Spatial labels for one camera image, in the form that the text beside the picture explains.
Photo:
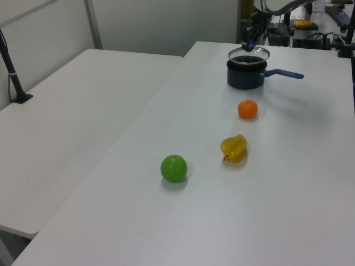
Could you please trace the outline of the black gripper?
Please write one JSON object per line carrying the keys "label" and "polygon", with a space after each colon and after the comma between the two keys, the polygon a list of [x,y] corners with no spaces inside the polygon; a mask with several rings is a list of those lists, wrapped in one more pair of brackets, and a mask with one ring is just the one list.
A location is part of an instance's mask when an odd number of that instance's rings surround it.
{"label": "black gripper", "polygon": [[272,18],[272,14],[269,12],[262,12],[255,9],[249,16],[248,22],[249,27],[243,31],[241,37],[241,44],[243,50],[248,50],[251,52],[261,39],[265,30],[268,27]]}

